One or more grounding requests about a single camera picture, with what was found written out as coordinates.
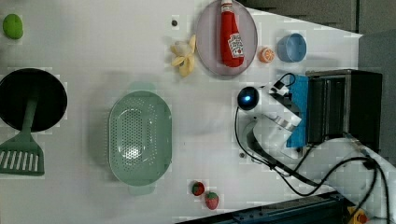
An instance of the pink plate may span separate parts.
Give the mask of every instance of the pink plate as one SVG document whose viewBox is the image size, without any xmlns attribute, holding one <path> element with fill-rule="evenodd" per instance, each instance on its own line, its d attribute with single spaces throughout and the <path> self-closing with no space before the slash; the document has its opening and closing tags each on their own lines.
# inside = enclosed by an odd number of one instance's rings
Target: pink plate
<svg viewBox="0 0 396 224">
<path fill-rule="evenodd" d="M 253 62 L 257 49 L 257 29 L 253 18 L 240 3 L 233 1 L 236 24 L 244 44 L 244 63 L 236 68 L 227 67 L 221 61 L 220 26 L 221 1 L 211 3 L 202 12 L 196 27 L 197 50 L 204 65 L 217 75 L 235 76 L 243 73 Z"/>
</svg>

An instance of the white table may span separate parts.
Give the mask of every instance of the white table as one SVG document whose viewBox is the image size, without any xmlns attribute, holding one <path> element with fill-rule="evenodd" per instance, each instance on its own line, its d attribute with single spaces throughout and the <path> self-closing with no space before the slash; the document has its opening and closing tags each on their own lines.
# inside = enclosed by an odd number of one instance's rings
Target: white table
<svg viewBox="0 0 396 224">
<path fill-rule="evenodd" d="M 199 62 L 189 77 L 170 66 L 169 46 L 188 40 L 200 11 L 211 1 L 35 0 L 3 1 L 3 19 L 17 13 L 25 35 L 0 36 L 0 74 L 40 67 L 67 88 L 67 114 L 57 127 L 35 135 L 45 150 L 42 178 L 1 175 L 2 224 L 172 223 L 298 198 L 268 167 L 238 157 L 233 97 L 246 85 L 286 72 L 356 68 L 359 35 L 271 13 L 250 10 L 259 46 L 275 48 L 298 32 L 307 41 L 302 63 L 257 59 L 242 75 L 211 75 Z M 179 26 L 173 28 L 176 18 Z M 106 160 L 107 116 L 134 81 L 152 82 L 173 114 L 173 163 L 154 193 L 132 197 Z M 15 134 L 3 121 L 0 141 Z M 220 196 L 209 211 L 190 194 L 203 180 Z M 294 186 L 307 192 L 297 180 Z M 319 192 L 330 189 L 322 188 Z"/>
</svg>

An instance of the ketchup label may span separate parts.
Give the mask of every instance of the ketchup label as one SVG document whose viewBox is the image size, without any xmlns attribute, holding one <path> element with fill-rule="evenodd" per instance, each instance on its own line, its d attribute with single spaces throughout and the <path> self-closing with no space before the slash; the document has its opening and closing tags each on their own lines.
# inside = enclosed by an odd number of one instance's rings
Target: ketchup label
<svg viewBox="0 0 396 224">
<path fill-rule="evenodd" d="M 240 34 L 230 35 L 230 39 L 228 40 L 228 45 L 230 46 L 230 51 L 231 54 L 233 55 L 233 58 L 244 57 L 244 46 L 242 44 Z"/>
</svg>

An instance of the black frying pan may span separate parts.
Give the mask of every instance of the black frying pan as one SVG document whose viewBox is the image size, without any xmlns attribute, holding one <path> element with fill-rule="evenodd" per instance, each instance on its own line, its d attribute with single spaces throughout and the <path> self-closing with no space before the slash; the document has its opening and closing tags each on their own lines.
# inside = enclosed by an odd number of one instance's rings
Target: black frying pan
<svg viewBox="0 0 396 224">
<path fill-rule="evenodd" d="M 0 118 L 17 130 L 22 128 L 33 87 L 38 90 L 38 102 L 32 132 L 49 129 L 61 120 L 66 111 L 66 91 L 55 76 L 34 68 L 12 72 L 0 81 Z"/>
</svg>

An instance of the green ball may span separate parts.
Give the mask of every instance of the green ball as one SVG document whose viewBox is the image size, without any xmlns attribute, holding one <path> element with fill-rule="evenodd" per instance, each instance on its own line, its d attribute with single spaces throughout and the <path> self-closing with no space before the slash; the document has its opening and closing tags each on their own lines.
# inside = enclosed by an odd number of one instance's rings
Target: green ball
<svg viewBox="0 0 396 224">
<path fill-rule="evenodd" d="M 23 36 L 22 20 L 15 14 L 9 14 L 3 21 L 3 30 L 11 39 L 20 39 Z"/>
</svg>

